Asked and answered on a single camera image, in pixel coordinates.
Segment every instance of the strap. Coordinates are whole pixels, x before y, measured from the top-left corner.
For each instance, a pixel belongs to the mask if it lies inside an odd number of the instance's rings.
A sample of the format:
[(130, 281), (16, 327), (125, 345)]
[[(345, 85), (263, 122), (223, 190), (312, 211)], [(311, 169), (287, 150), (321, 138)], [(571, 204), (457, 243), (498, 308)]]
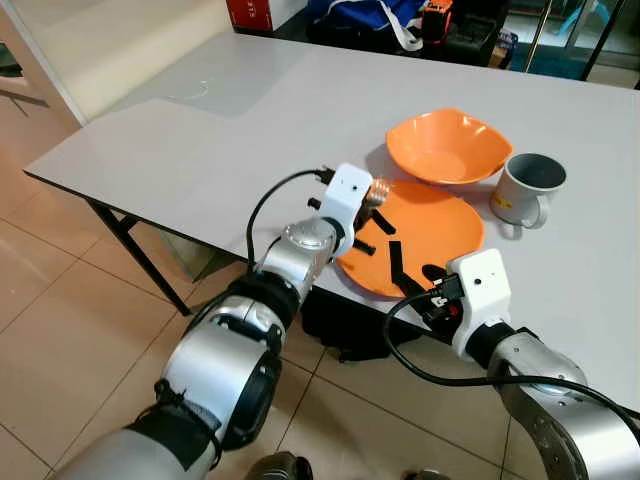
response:
[(215, 449), (215, 458), (209, 469), (213, 470), (222, 455), (222, 447), (216, 437), (216, 430), (221, 426), (220, 420), (200, 407), (209, 417), (211, 424), (207, 423), (193, 410), (195, 404), (191, 406), (190, 402), (185, 400), (184, 392), (174, 392), (167, 379), (158, 380), (153, 389), (156, 392), (156, 403), (143, 410), (135, 422), (125, 428), (163, 445), (175, 455), (185, 472), (211, 442)]
[(389, 19), (391, 29), (398, 39), (398, 43), (400, 43), (400, 46), (407, 52), (415, 52), (416, 50), (420, 50), (422, 48), (422, 39), (416, 38), (408, 28), (403, 27), (400, 24), (400, 20), (398, 20), (398, 17), (396, 17), (395, 13), (391, 11), (391, 9), (387, 6), (386, 3), (384, 3), (383, 0), (378, 0), (378, 2), (382, 6), (382, 10)]
[[(355, 3), (355, 2), (366, 2), (366, 1), (371, 1), (371, 0), (334, 0), (329, 4), (329, 8), (327, 8), (327, 13), (325, 13), (324, 16), (316, 19), (314, 23), (318, 23), (324, 20), (325, 18), (327, 18), (331, 13), (331, 10), (333, 10), (333, 8), (336, 5), (339, 5), (345, 2)], [(398, 20), (398, 17), (396, 17), (396, 14), (393, 13), (393, 11), (387, 6), (386, 3), (384, 3), (384, 0), (378, 0), (378, 3), (382, 7), (382, 11), (384, 12), (385, 16), (389, 20), (389, 25), (391, 25), (391, 29), (393, 30), (393, 33), (396, 39), (398, 40), (398, 43), (400, 44), (400, 46), (404, 48), (407, 52), (415, 52), (417, 50), (420, 50), (422, 48), (422, 39), (416, 38), (413, 35), (413, 33), (409, 31), (408, 28), (402, 26), (402, 24), (400, 23), (400, 20)]]

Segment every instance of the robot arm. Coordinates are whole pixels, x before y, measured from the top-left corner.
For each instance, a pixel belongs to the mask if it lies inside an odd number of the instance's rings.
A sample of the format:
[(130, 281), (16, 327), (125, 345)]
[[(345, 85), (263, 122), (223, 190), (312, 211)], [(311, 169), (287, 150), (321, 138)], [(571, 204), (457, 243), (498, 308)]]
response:
[[(452, 347), (488, 377), (543, 376), (587, 385), (578, 365), (527, 329), (508, 325), (511, 296), (497, 250), (467, 255), (449, 269), (461, 284), (464, 316)], [(549, 480), (640, 478), (640, 448), (610, 408), (581, 393), (543, 384), (497, 385), (503, 404), (534, 441)]]
[[(353, 246), (359, 217), (386, 192), (369, 173), (341, 165), (319, 215), (285, 227), (255, 270), (194, 318), (155, 385), (157, 403), (55, 478), (200, 480), (222, 451), (253, 441), (280, 376), (286, 330), (322, 269)], [(299, 463), (271, 461), (289, 472)]]
[[(286, 330), (322, 269), (357, 245), (354, 225), (368, 218), (387, 191), (360, 169), (338, 168), (319, 215), (287, 226), (254, 271), (198, 313), (155, 385), (157, 403), (95, 442), (55, 478), (199, 480), (223, 450), (255, 439), (280, 375)], [(427, 323), (444, 328), (461, 358), (477, 361), (490, 376), (543, 375), (586, 385), (573, 362), (508, 325), (511, 292), (496, 250), (456, 259), (449, 271), (452, 276), (436, 290), (458, 293), (462, 321), (453, 328), (449, 317), (443, 324)], [(440, 308), (453, 298), (437, 300)], [(542, 384), (496, 389), (533, 438), (551, 480), (640, 478), (637, 440), (606, 406)], [(280, 476), (307, 478), (290, 456), (266, 463)], [(255, 469), (250, 476), (260, 478)]]

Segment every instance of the cardboard box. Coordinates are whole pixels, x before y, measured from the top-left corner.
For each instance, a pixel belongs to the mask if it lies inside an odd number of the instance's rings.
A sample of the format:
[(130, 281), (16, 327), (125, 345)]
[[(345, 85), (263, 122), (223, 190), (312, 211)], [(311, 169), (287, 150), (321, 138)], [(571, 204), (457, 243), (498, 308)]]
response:
[(302, 10), (306, 0), (227, 0), (231, 24), (273, 32)]
[(489, 67), (509, 70), (511, 68), (511, 60), (513, 54), (518, 47), (518, 35), (510, 32), (506, 28), (500, 30), (496, 46), (493, 48)]

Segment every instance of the tiled floor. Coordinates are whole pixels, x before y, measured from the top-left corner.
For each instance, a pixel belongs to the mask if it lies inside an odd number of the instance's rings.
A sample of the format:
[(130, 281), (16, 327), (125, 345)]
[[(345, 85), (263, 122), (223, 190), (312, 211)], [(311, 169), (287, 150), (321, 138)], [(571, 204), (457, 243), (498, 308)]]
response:
[[(2, 478), (41, 480), (152, 402), (153, 382), (187, 319), (83, 202), (33, 184), (3, 158), (0, 167), (0, 192), (5, 183), (16, 187), (0, 208), (0, 469)], [(191, 284), (151, 232), (134, 231), (190, 305), (243, 269), (233, 264)], [(479, 373), (428, 340), (407, 352), (436, 372)], [(307, 456), (321, 480), (400, 479), (420, 467), (453, 480), (497, 480), (504, 461), (511, 473), (502, 478), (544, 478), (513, 426), (517, 444), (507, 448), (509, 419), (490, 390), (437, 388), (391, 359), (341, 364), (299, 322), (282, 356), (260, 437), (225, 454), (211, 478), (241, 478), (278, 448)]]

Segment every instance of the floor tile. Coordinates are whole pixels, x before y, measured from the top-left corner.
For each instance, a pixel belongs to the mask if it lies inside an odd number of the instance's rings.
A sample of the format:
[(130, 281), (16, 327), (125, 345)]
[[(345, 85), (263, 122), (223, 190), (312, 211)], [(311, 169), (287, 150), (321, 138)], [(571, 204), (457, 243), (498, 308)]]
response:
[(207, 270), (208, 266), (213, 264), (219, 265), (221, 258), (226, 257), (229, 265), (237, 260), (237, 257), (223, 253), (215, 248), (206, 247), (192, 240), (187, 240), (179, 235), (171, 232), (157, 232), (156, 237), (164, 243), (171, 251), (174, 262), (180, 265), (180, 268), (189, 274), (190, 278), (201, 278), (213, 270)]
[(500, 469), (314, 377), (281, 450), (305, 456), (318, 480), (399, 480), (421, 468), (497, 480)]
[(75, 256), (108, 231), (86, 202), (51, 187), (14, 210), (7, 220)]
[[(100, 435), (130, 422), (153, 402), (153, 383), (162, 373), (167, 358), (182, 335), (185, 322), (179, 316), (172, 320), (83, 430), (56, 468), (62, 467)], [(276, 449), (311, 377), (301, 368), (286, 361), (283, 363), (276, 396), (260, 436), (248, 447), (225, 453), (212, 478), (242, 478), (249, 465)]]
[(287, 330), (287, 340), (282, 349), (282, 357), (313, 372), (324, 353), (324, 346), (302, 330), (302, 320), (297, 315)]
[(0, 98), (0, 151), (24, 168), (69, 136), (49, 107)]
[(511, 420), (509, 427), (509, 442), (504, 468), (526, 478), (526, 480), (547, 480), (544, 464), (533, 440), (515, 420)]
[(614, 87), (634, 88), (638, 80), (640, 80), (639, 72), (606, 65), (594, 65), (587, 81)]
[[(429, 338), (409, 342), (402, 351), (436, 375), (483, 375), (477, 365), (459, 360), (448, 345)], [(391, 357), (343, 364), (334, 355), (327, 351), (317, 375), (496, 465), (502, 463), (509, 417), (491, 388), (440, 387), (414, 376)]]
[(56, 469), (63, 467), (93, 440), (131, 423), (144, 408), (154, 402), (153, 384), (160, 378), (162, 369), (173, 348), (184, 333), (188, 321), (189, 319), (182, 317), (180, 314), (174, 315), (169, 324), (164, 327), (162, 333), (154, 340), (149, 349), (136, 362), (105, 404), (74, 440), (62, 459), (55, 465)]
[(189, 306), (208, 302), (227, 288), (236, 278), (244, 274), (246, 270), (247, 266), (244, 263), (235, 262), (204, 278), (189, 297)]
[(528, 21), (521, 15), (508, 15), (504, 22), (504, 28), (517, 34), (520, 42), (530, 42), (536, 29), (536, 23), (536, 20)]
[(6, 218), (40, 191), (40, 185), (22, 172), (0, 144), (0, 218)]
[(11, 480), (42, 480), (49, 467), (0, 427), (0, 465), (2, 478)]
[[(180, 298), (188, 297), (196, 285), (184, 272), (180, 271), (180, 267), (171, 257), (169, 249), (162, 243), (159, 234), (153, 227), (143, 224), (136, 225), (131, 230), (131, 234)], [(82, 256), (82, 259), (158, 297), (165, 298), (162, 290), (156, 286), (151, 277), (111, 233), (98, 240)]]
[(0, 220), (0, 332), (74, 261)]
[(0, 335), (0, 422), (53, 465), (174, 313), (77, 262)]
[(514, 474), (509, 472), (502, 472), (502, 478), (500, 478), (500, 480), (523, 480), (523, 478), (517, 477)]

